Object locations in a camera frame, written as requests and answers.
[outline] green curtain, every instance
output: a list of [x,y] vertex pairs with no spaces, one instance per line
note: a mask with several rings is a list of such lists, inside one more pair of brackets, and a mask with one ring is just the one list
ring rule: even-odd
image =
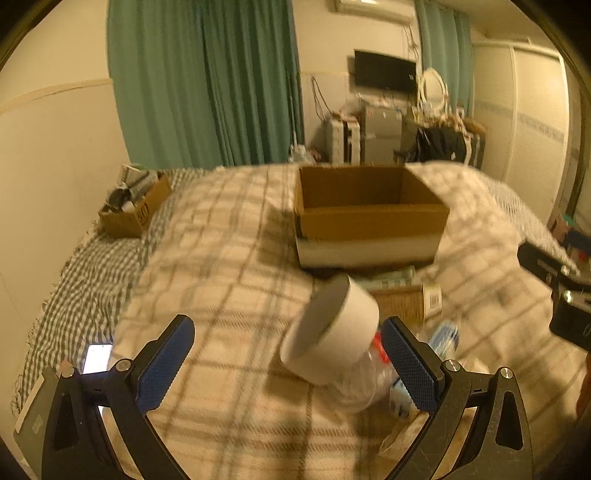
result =
[[111,0],[108,54],[133,163],[284,162],[303,140],[290,0]]
[[416,0],[421,29],[423,70],[437,70],[449,90],[450,105],[463,105],[472,114],[474,53],[470,19],[465,13],[437,3]]

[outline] air conditioner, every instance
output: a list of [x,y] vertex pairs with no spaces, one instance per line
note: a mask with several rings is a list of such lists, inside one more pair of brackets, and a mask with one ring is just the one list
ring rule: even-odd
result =
[[414,3],[395,0],[335,0],[336,11],[410,25],[415,18]]

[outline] open cardboard box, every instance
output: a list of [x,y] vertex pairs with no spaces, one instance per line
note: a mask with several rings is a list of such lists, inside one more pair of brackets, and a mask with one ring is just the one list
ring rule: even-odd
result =
[[294,210],[305,268],[432,262],[449,215],[419,178],[397,166],[300,167]]
[[141,237],[150,225],[150,220],[160,205],[170,195],[170,182],[162,172],[158,173],[158,181],[135,204],[132,212],[112,212],[103,208],[99,212],[100,222],[105,231],[114,238]]

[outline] smartphone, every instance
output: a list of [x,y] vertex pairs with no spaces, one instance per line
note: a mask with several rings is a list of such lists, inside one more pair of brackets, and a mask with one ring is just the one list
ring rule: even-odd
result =
[[109,366],[109,358],[113,345],[108,343],[101,345],[89,345],[84,358],[83,374],[95,374],[104,372]]

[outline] checkered blanket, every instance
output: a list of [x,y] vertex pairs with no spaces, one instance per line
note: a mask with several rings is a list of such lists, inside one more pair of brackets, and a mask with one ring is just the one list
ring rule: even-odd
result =
[[177,199],[202,170],[169,171],[173,193],[158,209],[141,239],[114,240],[93,226],[66,262],[60,282],[43,303],[28,338],[29,350],[11,402],[17,416],[46,366],[67,359],[78,369],[88,344],[113,343],[113,331],[148,259],[176,208]]
[[[459,357],[515,371],[541,466],[574,423],[583,354],[550,335],[550,292],[519,267],[521,237],[478,175],[449,163],[411,168],[450,206],[437,259],[419,272],[443,290],[430,326],[458,320]],[[133,358],[177,313],[195,322],[193,349],[148,413],[190,478],[381,479],[393,467],[376,457],[394,427],[387,411],[332,410],[278,359],[315,288],[294,248],[295,173],[239,167],[190,184],[117,324],[112,362]],[[108,413],[105,421],[139,478]]]
[[560,260],[572,270],[578,271],[575,263],[566,254],[566,250],[556,242],[550,231],[519,198],[515,190],[506,183],[494,180],[482,172],[479,172],[479,175],[481,182],[486,185],[497,205],[509,217],[511,223],[517,227],[523,240],[529,240],[548,255]]

